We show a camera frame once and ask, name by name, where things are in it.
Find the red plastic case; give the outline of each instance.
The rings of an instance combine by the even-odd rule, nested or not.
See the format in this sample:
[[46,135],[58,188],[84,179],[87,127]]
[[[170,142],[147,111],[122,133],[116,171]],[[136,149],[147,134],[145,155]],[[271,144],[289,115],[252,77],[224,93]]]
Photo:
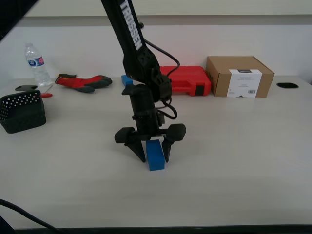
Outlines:
[[[175,66],[162,66],[162,74],[168,74]],[[201,66],[180,66],[169,77],[173,93],[187,93],[191,96],[206,96],[211,90],[211,81]]]

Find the work glove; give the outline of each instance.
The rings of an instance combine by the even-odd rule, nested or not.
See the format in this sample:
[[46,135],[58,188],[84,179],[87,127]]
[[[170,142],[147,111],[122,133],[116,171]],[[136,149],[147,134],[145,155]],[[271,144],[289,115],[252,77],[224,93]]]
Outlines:
[[76,75],[59,74],[55,84],[64,85],[79,92],[93,93],[95,89],[104,88],[112,83],[106,76],[95,76],[88,79],[77,78]]

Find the black cable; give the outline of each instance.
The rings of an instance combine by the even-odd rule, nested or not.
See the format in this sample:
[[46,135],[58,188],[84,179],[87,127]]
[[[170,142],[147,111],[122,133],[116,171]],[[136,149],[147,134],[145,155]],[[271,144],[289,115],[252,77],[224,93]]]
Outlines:
[[[179,67],[180,67],[180,62],[179,60],[177,60],[175,57],[173,57],[171,54],[169,54],[167,51],[164,51],[163,49],[159,48],[158,46],[154,45],[153,43],[151,43],[150,41],[148,41],[147,39],[144,39],[145,43],[148,44],[149,46],[153,47],[154,49],[162,52],[163,54],[165,54],[166,56],[168,56],[169,58],[171,58],[173,61],[176,62],[176,67],[174,69],[172,69],[170,72],[168,72],[167,76],[169,77],[169,75],[174,72],[175,70],[177,70]],[[164,104],[164,106],[161,106],[161,107],[156,107],[156,109],[163,109],[163,108],[170,108],[173,112],[174,112],[174,115],[175,117],[167,114],[166,112],[163,112],[163,111],[159,111],[160,113],[162,113],[164,116],[170,118],[170,119],[176,119],[177,118],[177,112],[175,110],[175,108],[171,105],[171,102],[172,102],[172,98],[170,98],[169,100],[169,103],[166,103],[166,102],[162,102]]]
[[163,54],[165,54],[166,56],[168,56],[169,58],[171,58],[173,61],[176,62],[177,66],[172,69],[167,76],[169,76],[172,72],[174,72],[176,69],[178,69],[180,67],[180,62],[179,60],[177,60],[175,57],[173,57],[171,54],[169,54],[167,51],[164,51],[163,49],[159,48],[158,46],[154,45],[153,43],[149,42],[147,39],[144,39],[145,43],[150,45],[151,47],[153,47],[154,49],[157,49],[159,52],[162,52]]
[[164,109],[164,108],[166,108],[166,106],[161,106],[161,107],[156,107],[156,109]]
[[166,103],[165,101],[163,101],[162,104],[164,104],[165,107],[168,107],[170,110],[172,110],[173,113],[174,113],[174,116],[171,116],[171,115],[169,115],[168,113],[166,113],[166,112],[164,112],[164,111],[161,111],[161,110],[157,110],[157,111],[158,111],[159,113],[163,114],[164,116],[170,118],[170,119],[176,119],[176,118],[177,118],[177,111],[176,111],[176,109],[175,109],[172,105]]
[[44,222],[44,221],[34,217],[33,215],[29,214],[27,211],[23,210],[21,207],[18,207],[17,205],[14,205],[11,202],[8,202],[8,201],[0,199],[0,205],[5,206],[5,207],[7,207],[7,208],[9,208],[9,209],[11,209],[13,211],[16,211],[16,212],[20,213],[22,216],[30,219],[31,221],[33,221],[33,222],[35,222],[37,224],[40,224],[40,225],[42,225],[42,226],[44,226],[44,227],[54,231],[55,233],[66,234],[65,232],[60,231],[57,228],[53,227],[52,225],[50,225],[50,224],[48,224],[48,223],[46,223],[46,222]]

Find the black mesh basket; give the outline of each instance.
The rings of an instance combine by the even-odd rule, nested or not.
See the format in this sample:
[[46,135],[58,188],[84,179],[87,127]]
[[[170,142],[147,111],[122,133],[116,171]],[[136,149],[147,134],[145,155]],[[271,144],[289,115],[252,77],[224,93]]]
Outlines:
[[4,96],[0,99],[0,123],[7,133],[17,133],[46,123],[39,90]]

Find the blue object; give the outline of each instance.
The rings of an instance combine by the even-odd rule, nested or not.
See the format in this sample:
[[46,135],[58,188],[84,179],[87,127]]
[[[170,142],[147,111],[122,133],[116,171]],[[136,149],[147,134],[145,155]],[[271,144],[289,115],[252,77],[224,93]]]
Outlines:
[[165,157],[159,140],[146,141],[146,154],[150,171],[165,169]]
[[131,80],[129,77],[127,77],[127,75],[121,76],[121,81],[122,81],[124,86],[126,86],[127,84],[133,84],[133,80]]

